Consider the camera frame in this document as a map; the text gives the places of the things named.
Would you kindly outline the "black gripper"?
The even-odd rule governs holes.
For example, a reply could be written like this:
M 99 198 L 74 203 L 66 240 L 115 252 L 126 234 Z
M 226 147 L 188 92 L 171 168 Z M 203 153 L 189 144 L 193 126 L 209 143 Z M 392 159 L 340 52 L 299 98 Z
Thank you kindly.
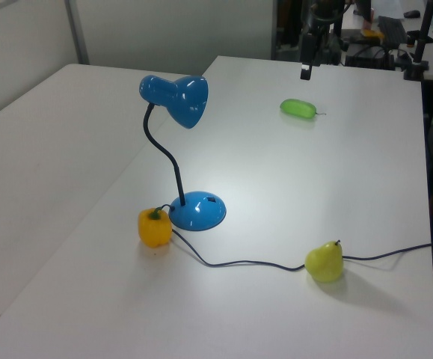
M 301 75 L 302 80 L 310 80 L 313 67 L 314 36 L 321 31 L 329 31 L 333 27 L 334 33 L 340 35 L 343 16 L 347 11 L 344 0 L 314 0 L 305 2 L 305 24 L 309 34 L 304 34 L 301 40 Z M 322 33 L 316 41 L 315 65 L 331 63 L 331 50 L 329 48 L 330 35 Z

